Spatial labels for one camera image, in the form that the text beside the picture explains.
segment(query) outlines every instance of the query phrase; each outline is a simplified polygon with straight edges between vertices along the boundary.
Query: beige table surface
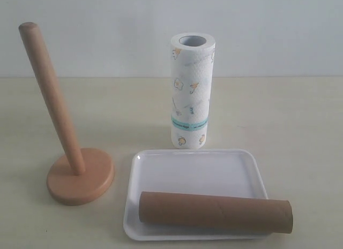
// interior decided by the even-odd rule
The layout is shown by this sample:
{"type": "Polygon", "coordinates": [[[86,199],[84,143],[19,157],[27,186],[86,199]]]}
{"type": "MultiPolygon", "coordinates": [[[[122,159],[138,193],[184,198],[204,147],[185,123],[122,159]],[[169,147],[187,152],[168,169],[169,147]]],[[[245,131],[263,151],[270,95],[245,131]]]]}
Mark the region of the beige table surface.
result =
{"type": "Polygon", "coordinates": [[[342,248],[343,78],[215,78],[204,148],[251,152],[294,230],[263,240],[136,242],[123,230],[131,160],[173,148],[169,79],[60,79],[80,144],[106,150],[116,177],[68,207],[45,179],[63,154],[34,78],[0,79],[0,248],[342,248]]]}

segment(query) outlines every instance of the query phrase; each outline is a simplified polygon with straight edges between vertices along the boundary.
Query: round wooden base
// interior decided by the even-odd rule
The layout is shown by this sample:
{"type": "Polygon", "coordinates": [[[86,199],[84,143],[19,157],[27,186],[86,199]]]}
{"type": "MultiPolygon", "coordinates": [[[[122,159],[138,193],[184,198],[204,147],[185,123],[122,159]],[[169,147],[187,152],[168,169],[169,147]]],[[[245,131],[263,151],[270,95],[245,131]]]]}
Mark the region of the round wooden base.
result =
{"type": "Polygon", "coordinates": [[[110,155],[95,148],[82,148],[86,171],[75,176],[66,156],[50,168],[47,186],[51,196],[64,205],[83,205],[105,193],[110,187],[115,170],[110,155]]]}

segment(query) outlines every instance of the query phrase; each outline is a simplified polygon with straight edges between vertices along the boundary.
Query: tube opening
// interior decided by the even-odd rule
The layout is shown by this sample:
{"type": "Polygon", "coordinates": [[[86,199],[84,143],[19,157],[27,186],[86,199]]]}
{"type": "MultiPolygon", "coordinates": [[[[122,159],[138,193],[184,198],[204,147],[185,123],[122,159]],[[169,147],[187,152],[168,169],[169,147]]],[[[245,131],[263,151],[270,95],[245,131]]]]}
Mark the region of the tube opening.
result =
{"type": "Polygon", "coordinates": [[[184,36],[179,39],[180,44],[189,47],[200,47],[206,43],[206,39],[202,36],[184,36]]]}

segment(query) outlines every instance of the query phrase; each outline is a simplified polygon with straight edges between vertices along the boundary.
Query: rectangular tray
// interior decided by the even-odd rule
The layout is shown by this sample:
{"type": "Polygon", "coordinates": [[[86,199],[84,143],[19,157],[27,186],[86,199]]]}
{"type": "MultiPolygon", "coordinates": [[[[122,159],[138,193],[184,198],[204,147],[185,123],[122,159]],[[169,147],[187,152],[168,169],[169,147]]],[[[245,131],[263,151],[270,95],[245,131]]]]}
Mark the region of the rectangular tray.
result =
{"type": "Polygon", "coordinates": [[[237,233],[141,223],[142,191],[268,199],[254,157],[241,149],[145,150],[132,160],[123,228],[134,240],[256,239],[268,234],[237,233]]]}

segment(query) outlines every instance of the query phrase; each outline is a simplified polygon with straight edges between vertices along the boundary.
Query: blue band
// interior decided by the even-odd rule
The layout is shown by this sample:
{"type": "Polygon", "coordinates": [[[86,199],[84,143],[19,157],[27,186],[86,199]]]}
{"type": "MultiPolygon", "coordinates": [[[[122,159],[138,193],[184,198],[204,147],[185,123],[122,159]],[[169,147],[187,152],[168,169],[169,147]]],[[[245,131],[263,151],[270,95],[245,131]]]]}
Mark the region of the blue band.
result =
{"type": "Polygon", "coordinates": [[[171,122],[176,128],[180,130],[196,131],[196,130],[201,130],[207,124],[207,119],[205,119],[202,122],[190,124],[190,123],[179,122],[173,117],[171,117],[171,122]]]}

